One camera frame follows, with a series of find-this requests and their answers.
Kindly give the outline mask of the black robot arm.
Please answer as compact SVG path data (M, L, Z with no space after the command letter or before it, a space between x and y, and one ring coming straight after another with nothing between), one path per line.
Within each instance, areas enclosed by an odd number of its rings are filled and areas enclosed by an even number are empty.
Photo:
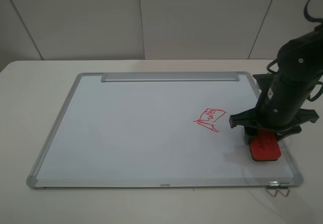
M256 106L229 118L231 128L244 128L247 144L262 133L282 140L300 133L302 124L318 120L316 111L302 109L302 105L322 95L319 90L310 96L315 86L322 86L322 26L282 46L270 63L274 64L278 65L276 72L254 75L261 90Z

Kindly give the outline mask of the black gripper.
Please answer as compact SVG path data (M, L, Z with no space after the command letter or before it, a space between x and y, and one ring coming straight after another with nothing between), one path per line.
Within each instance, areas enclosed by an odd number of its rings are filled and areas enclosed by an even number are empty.
M280 141L299 134L300 125L315 123L319 119L315 110L301 108L306 100L313 102L319 98L318 94L309 97L319 84L319 77L308 82L283 79L280 74L256 74L253 77L261 90L256 106L229 117L231 128L244 127L246 145L258 136L258 130L274 132Z

